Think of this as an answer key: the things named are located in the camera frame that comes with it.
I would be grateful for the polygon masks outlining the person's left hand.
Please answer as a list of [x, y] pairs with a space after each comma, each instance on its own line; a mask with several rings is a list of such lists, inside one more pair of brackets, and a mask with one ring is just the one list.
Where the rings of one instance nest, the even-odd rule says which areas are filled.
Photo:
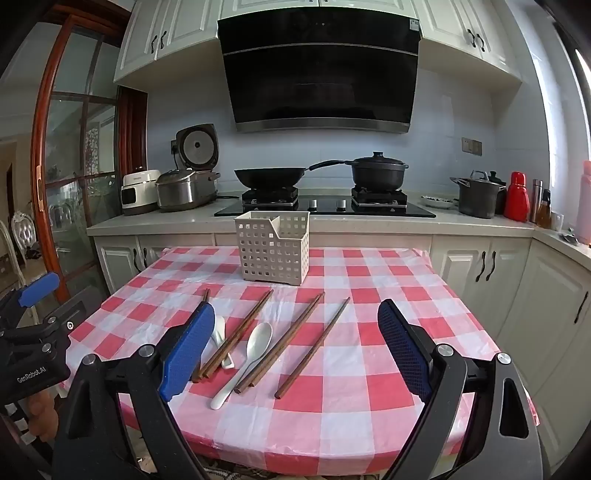
[[43, 442], [53, 440], [57, 433], [58, 414], [55, 410], [54, 398], [53, 393], [45, 389], [27, 399], [29, 431]]

